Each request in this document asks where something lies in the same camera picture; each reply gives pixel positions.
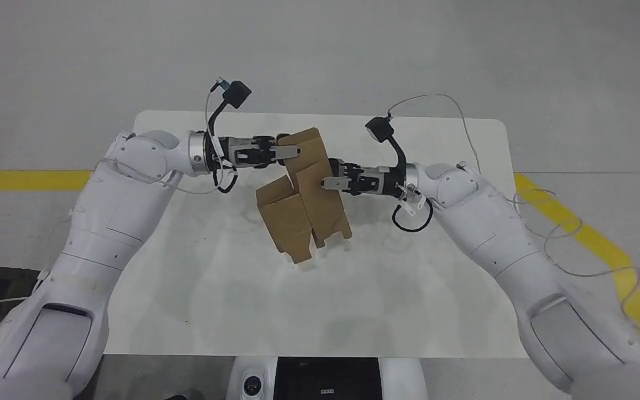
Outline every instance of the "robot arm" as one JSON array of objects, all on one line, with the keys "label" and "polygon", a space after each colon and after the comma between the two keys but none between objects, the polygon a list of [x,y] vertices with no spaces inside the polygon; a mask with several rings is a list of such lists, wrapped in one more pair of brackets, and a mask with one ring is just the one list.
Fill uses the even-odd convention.
[{"label": "robot arm", "polygon": [[[225,158],[241,168],[298,154],[267,136],[220,141]],[[65,399],[87,385],[107,343],[107,306],[120,274],[183,175],[220,168],[210,143],[203,132],[184,141],[164,131],[116,137],[70,212],[62,253],[35,293],[0,323],[0,397]]]},{"label": "robot arm", "polygon": [[[587,307],[588,299],[533,245],[502,193],[466,167],[416,170],[417,187],[431,199],[436,220],[511,300],[522,345],[552,384],[568,393],[600,373],[638,371],[640,349],[628,324]],[[639,391],[636,385],[633,396]]]},{"label": "robot arm", "polygon": [[322,186],[352,195],[425,201],[452,241],[500,285],[511,300],[527,354],[554,386],[575,399],[631,399],[640,393],[637,334],[622,318],[589,304],[533,244],[520,216],[502,193],[466,164],[407,164],[393,140],[390,117],[367,125],[389,141],[395,167],[362,167],[332,160]]}]

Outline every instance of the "yellow floor line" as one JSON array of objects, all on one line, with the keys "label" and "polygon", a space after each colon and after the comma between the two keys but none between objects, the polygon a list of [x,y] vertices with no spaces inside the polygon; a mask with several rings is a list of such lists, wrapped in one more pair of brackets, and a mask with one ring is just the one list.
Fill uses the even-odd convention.
[{"label": "yellow floor line", "polygon": [[[0,171],[0,190],[5,191],[55,191],[81,190],[91,171]],[[562,224],[570,232],[577,227],[578,219],[560,201],[548,193],[537,191],[538,186],[523,174],[515,174],[516,188],[522,200],[553,221]],[[631,265],[631,257],[604,235],[585,224],[575,239],[599,257],[612,270]],[[624,299],[636,282],[635,271],[626,270],[612,274],[620,299]],[[636,293],[626,305],[629,316],[640,322],[640,294]]]},{"label": "yellow floor line", "polygon": [[[515,174],[515,181],[520,198],[529,202],[531,206],[553,221],[554,224],[562,225],[562,229],[566,232],[571,232],[578,227],[578,217],[558,199],[549,193],[539,191],[538,189],[540,188],[523,174]],[[584,224],[582,229],[574,235],[574,238],[607,264],[611,270],[615,271],[633,265],[631,257],[624,250],[588,224]],[[628,269],[611,274],[611,276],[615,283],[618,297],[622,301],[633,290],[636,284],[636,273],[634,270]],[[640,323],[639,293],[636,292],[627,301],[625,311],[629,317]]]},{"label": "yellow floor line", "polygon": [[91,171],[0,171],[0,190],[82,190]]}]

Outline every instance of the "folded cardboard box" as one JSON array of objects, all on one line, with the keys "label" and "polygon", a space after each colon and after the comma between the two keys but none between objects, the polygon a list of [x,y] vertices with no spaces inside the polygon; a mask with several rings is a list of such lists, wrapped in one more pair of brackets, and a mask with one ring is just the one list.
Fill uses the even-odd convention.
[{"label": "folded cardboard box", "polygon": [[278,144],[300,149],[298,157],[284,162],[291,181],[283,176],[259,188],[256,200],[276,248],[298,264],[311,258],[311,236],[316,247],[322,248],[332,234],[341,232],[348,239],[352,233],[340,193],[320,185],[331,176],[320,132],[307,129],[281,138]]}]

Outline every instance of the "concrete floor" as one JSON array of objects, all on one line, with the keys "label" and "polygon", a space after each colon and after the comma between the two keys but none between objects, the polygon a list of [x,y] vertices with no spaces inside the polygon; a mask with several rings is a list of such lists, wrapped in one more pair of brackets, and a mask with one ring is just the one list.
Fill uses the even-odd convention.
[{"label": "concrete floor", "polygon": [[[636,258],[639,17],[633,0],[5,0],[0,168],[92,168],[140,111],[202,109],[218,75],[253,89],[247,112],[379,115],[438,91],[470,117],[503,121],[514,169]],[[437,99],[398,112],[456,116]],[[41,266],[64,229],[49,246],[47,233],[75,197],[0,193],[0,265]],[[604,268],[579,246],[557,246],[568,249],[567,268]],[[607,278],[587,285],[615,302]],[[177,363],[107,361],[98,398],[170,385]],[[180,362],[182,371],[206,364]],[[528,360],[425,362],[434,399],[562,398]],[[199,370],[191,383],[224,371]],[[166,389],[184,389],[175,386]]]}]

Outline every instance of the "white table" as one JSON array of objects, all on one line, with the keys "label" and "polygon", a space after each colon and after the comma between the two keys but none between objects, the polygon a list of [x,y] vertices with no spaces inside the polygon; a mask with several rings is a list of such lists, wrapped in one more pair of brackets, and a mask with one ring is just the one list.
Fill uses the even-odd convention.
[{"label": "white table", "polygon": [[[395,165],[391,147],[365,132],[368,119],[225,113],[216,132],[250,137],[315,126],[331,157]],[[485,176],[512,194],[504,125],[467,123]],[[182,135],[203,125],[202,112],[145,111],[134,131]],[[473,163],[459,119],[396,118],[393,125],[410,161]],[[525,357],[498,285],[437,222],[419,234],[393,227],[393,199],[343,195],[351,241],[330,241],[301,268],[288,262],[255,207],[256,188],[284,173],[246,169],[229,195],[174,195],[113,294],[107,353]],[[212,187],[210,177],[182,185]]]}]

